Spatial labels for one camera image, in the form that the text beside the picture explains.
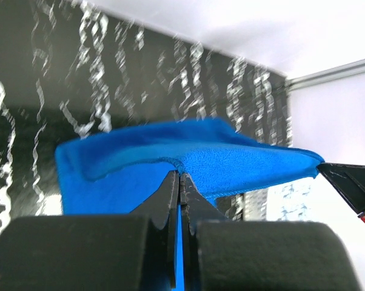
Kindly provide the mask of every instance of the black marble table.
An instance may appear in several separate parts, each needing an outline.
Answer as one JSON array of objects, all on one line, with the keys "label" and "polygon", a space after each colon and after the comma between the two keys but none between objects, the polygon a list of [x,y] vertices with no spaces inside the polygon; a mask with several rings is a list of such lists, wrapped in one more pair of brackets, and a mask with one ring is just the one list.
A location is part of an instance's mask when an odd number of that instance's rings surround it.
[{"label": "black marble table", "polygon": [[[287,145],[285,78],[86,2],[0,1],[0,233],[18,216],[61,213],[61,142],[207,116]],[[241,218],[241,203],[228,198],[219,208]]]}]

